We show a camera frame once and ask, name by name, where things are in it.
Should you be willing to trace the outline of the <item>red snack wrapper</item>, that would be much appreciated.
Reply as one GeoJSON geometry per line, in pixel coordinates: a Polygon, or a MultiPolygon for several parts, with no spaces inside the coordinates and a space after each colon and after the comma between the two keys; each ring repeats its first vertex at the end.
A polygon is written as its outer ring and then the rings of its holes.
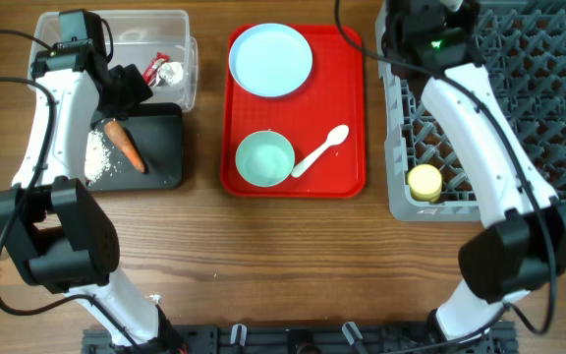
{"type": "Polygon", "coordinates": [[[161,52],[157,52],[156,56],[150,61],[142,74],[144,81],[149,87],[157,84],[158,70],[160,67],[170,60],[170,56],[161,52]]]}

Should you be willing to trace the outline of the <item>orange carrot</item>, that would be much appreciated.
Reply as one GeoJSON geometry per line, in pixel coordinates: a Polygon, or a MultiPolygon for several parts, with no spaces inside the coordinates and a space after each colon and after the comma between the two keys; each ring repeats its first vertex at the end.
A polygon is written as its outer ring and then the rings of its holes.
{"type": "Polygon", "coordinates": [[[129,159],[135,169],[144,173],[144,162],[122,126],[117,121],[109,121],[104,125],[104,132],[117,149],[129,159]]]}

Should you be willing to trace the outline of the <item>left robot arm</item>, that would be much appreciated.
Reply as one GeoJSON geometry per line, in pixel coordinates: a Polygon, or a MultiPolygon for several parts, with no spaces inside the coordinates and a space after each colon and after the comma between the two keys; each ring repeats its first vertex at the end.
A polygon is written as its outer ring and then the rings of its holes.
{"type": "Polygon", "coordinates": [[[36,109],[24,161],[0,192],[0,256],[58,305],[84,306],[116,352],[182,353],[180,334],[120,269],[117,232],[85,185],[92,118],[128,112],[151,89],[135,66],[112,64],[112,33],[99,15],[66,11],[59,23],[60,41],[41,46],[27,78],[36,109]]]}

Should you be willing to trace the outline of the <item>mint green bowl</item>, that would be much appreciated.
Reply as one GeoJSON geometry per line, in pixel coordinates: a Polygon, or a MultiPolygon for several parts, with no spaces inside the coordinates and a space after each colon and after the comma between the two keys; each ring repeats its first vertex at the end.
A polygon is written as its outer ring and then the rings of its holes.
{"type": "Polygon", "coordinates": [[[270,188],[286,180],[295,165],[295,151],[283,135],[274,131],[257,131],[238,145],[235,165],[250,185],[270,188]]]}

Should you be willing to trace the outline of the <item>white tissue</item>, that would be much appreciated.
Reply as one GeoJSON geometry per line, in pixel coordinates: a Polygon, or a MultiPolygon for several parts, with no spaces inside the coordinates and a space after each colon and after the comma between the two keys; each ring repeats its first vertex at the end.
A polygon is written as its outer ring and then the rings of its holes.
{"type": "Polygon", "coordinates": [[[184,67],[180,62],[165,62],[158,71],[157,77],[163,86],[177,86],[183,80],[184,67]]]}

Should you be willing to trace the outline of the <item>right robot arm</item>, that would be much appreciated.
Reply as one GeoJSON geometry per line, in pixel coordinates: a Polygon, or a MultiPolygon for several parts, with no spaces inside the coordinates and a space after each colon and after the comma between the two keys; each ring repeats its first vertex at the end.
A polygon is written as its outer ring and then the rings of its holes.
{"type": "Polygon", "coordinates": [[[430,319],[443,342],[473,341],[566,271],[566,202],[499,107],[476,40],[477,1],[389,1],[380,50],[447,136],[479,204],[482,232],[459,251],[462,280],[430,319]]]}

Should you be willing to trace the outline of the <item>yellow plastic cup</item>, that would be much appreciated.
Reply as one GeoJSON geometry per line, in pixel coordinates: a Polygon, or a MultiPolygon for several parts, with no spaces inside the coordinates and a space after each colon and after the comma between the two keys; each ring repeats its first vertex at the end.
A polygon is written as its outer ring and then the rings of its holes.
{"type": "Polygon", "coordinates": [[[435,203],[442,190],[442,176],[433,165],[421,164],[407,174],[407,184],[412,198],[418,202],[435,203]]]}

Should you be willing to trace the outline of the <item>white plastic spoon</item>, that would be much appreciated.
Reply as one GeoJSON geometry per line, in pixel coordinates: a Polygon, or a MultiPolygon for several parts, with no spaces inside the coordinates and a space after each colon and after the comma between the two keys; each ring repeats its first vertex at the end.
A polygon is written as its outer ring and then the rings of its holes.
{"type": "Polygon", "coordinates": [[[329,148],[342,144],[348,137],[350,128],[347,125],[339,125],[333,128],[327,135],[324,143],[308,154],[291,171],[293,178],[301,177],[329,148]]]}

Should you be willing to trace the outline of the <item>light blue plate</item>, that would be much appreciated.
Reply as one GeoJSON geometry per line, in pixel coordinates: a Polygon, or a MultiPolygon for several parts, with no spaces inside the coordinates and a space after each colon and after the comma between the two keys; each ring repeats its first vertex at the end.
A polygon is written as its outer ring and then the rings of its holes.
{"type": "Polygon", "coordinates": [[[266,98],[299,89],[310,76],[313,54],[296,29],[260,24],[239,34],[231,44],[228,67],[234,81],[247,92],[266,98]]]}

